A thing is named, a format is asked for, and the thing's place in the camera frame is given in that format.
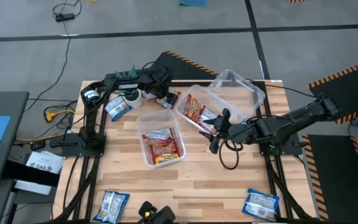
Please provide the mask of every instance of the power adapter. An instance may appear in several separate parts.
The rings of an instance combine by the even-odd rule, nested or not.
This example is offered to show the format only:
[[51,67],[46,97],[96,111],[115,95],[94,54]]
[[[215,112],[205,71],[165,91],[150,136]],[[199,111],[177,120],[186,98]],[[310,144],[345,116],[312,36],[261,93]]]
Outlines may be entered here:
[[74,14],[73,13],[56,14],[55,15],[56,22],[67,21],[67,20],[70,20],[70,19],[74,19]]

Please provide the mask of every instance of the clear plastic container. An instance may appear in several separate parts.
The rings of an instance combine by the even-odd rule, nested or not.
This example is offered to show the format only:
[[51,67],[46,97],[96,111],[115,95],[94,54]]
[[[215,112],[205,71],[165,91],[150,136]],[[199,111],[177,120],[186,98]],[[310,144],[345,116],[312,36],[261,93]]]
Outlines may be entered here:
[[[140,139],[140,145],[142,147],[144,162],[146,163],[147,166],[151,168],[158,168],[169,164],[173,164],[175,162],[179,162],[180,160],[185,158],[186,149],[183,140],[181,138],[178,121],[175,117],[175,112],[173,112],[173,110],[162,110],[152,114],[145,114],[139,116],[136,119],[136,123],[139,131],[139,139]],[[160,164],[154,164],[152,160],[150,147],[143,140],[142,135],[146,134],[148,131],[161,130],[165,128],[172,128],[173,138],[176,140],[178,144],[180,157],[176,159],[172,159],[170,161],[162,162]]]
[[224,108],[229,109],[231,117],[230,122],[232,124],[240,123],[245,119],[243,115],[239,114],[233,106],[226,103],[224,100],[220,99],[218,96],[216,96],[214,93],[211,93],[208,91],[207,88],[203,88],[199,85],[193,85],[190,87],[189,91],[186,93],[185,97],[182,98],[179,102],[177,102],[177,105],[175,107],[175,111],[179,116],[181,116],[183,119],[189,121],[191,124],[196,126],[200,131],[208,132],[208,130],[204,129],[202,126],[200,126],[198,123],[194,122],[190,118],[184,115],[185,112],[185,105],[186,100],[188,98],[188,95],[192,95],[200,104],[201,107],[205,105],[208,109],[210,109],[212,112],[216,114],[222,114],[222,111]]
[[251,117],[265,99],[265,93],[231,70],[224,70],[208,91],[230,104],[244,118]]

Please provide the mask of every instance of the wooden tabletop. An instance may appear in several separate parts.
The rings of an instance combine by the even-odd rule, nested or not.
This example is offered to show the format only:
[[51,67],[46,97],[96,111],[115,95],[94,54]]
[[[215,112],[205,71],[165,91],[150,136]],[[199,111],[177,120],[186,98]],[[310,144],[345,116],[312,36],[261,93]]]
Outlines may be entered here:
[[[92,81],[84,81],[82,88]],[[281,82],[269,85],[282,86]],[[172,87],[183,94],[189,87]],[[272,114],[281,115],[289,112],[285,92],[281,88],[267,87],[268,99]],[[96,191],[93,201],[92,217],[94,217],[103,199],[105,190],[129,193],[129,201],[125,207],[121,222],[137,222],[140,219],[138,209],[146,200],[158,209],[168,205],[175,213],[177,222],[251,222],[258,220],[241,212],[248,196],[249,188],[270,193],[264,158],[259,154],[257,144],[245,145],[239,153],[240,163],[235,170],[226,170],[219,161],[218,155],[210,153],[209,142],[198,130],[177,116],[180,132],[185,143],[187,155],[176,163],[159,169],[148,168],[142,157],[136,119],[143,114],[163,110],[153,100],[143,102],[140,108],[126,113],[115,122],[108,116],[105,133],[107,143],[104,156],[100,159]],[[74,120],[81,118],[84,107],[78,98]],[[74,125],[78,131],[82,122]],[[235,153],[224,148],[223,159],[228,166],[235,161]],[[53,214],[61,214],[70,169],[74,158],[65,159],[60,181],[53,205]],[[303,164],[294,156],[282,156],[283,168],[289,191],[305,211],[315,216],[310,188]],[[82,158],[75,166],[71,178],[67,204],[77,191],[81,174]],[[81,203],[80,218],[85,216],[88,192],[85,192]],[[283,198],[280,197],[280,209],[285,216]]]

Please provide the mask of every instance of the wooden table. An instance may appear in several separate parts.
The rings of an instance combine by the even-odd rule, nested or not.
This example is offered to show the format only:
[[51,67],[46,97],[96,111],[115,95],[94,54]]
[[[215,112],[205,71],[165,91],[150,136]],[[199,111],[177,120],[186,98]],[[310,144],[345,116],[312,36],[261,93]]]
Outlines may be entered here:
[[[84,81],[82,88],[92,81]],[[282,83],[266,81],[270,85]],[[186,93],[188,87],[172,87]],[[289,111],[285,92],[281,88],[267,87],[272,114],[281,115]],[[210,153],[209,142],[190,123],[177,116],[187,155],[181,162],[159,169],[148,168],[143,160],[137,133],[136,119],[163,108],[153,100],[144,102],[140,108],[126,113],[118,121],[106,121],[107,144],[104,156],[100,159],[92,217],[101,206],[105,190],[129,193],[122,222],[136,222],[140,219],[138,209],[146,200],[157,208],[170,206],[177,222],[251,222],[258,220],[241,212],[247,189],[253,188],[270,193],[264,158],[259,154],[257,144],[244,146],[240,163],[235,170],[226,170],[218,155]],[[83,104],[78,99],[74,120],[83,116]],[[73,127],[78,131],[82,122]],[[235,163],[235,153],[223,149],[223,159],[228,166]],[[55,216],[61,214],[70,169],[74,158],[66,159],[60,174],[60,181],[53,206]],[[282,156],[283,168],[289,191],[307,213],[315,216],[310,188],[303,164],[294,156]],[[82,158],[76,164],[68,187],[67,204],[77,191],[81,174]],[[80,218],[85,216],[88,193],[81,203]],[[280,209],[285,216],[283,198]]]

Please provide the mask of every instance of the floor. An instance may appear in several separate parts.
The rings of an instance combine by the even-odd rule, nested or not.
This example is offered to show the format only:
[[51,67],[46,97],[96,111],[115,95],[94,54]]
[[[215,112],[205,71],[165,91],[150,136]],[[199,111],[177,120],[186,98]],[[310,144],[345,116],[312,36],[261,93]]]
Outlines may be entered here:
[[[35,98],[57,79],[68,42],[61,36],[63,24],[52,18],[52,8],[59,3],[63,1],[0,0],[0,91],[26,90]],[[165,0],[99,0],[82,5],[81,15],[66,22],[68,33],[79,35],[70,44],[65,72],[43,98],[75,100],[82,80],[141,67],[163,50],[217,72],[229,68],[246,78],[283,80],[301,91],[308,91],[312,81],[358,64],[355,0],[207,0],[206,7],[180,7],[178,1]],[[73,10],[78,12],[79,5],[63,12]],[[293,110],[310,102],[290,91],[287,97]],[[42,110],[50,105],[54,103],[39,101],[26,112],[17,137],[44,132],[50,124]],[[351,133],[358,141],[358,128]],[[346,124],[318,123],[299,134],[348,135],[348,129]],[[27,152],[26,147],[15,147],[12,156]],[[53,194],[36,200],[51,199]],[[34,195],[17,200],[29,203]],[[14,223],[49,217],[50,204],[29,205],[16,213]]]

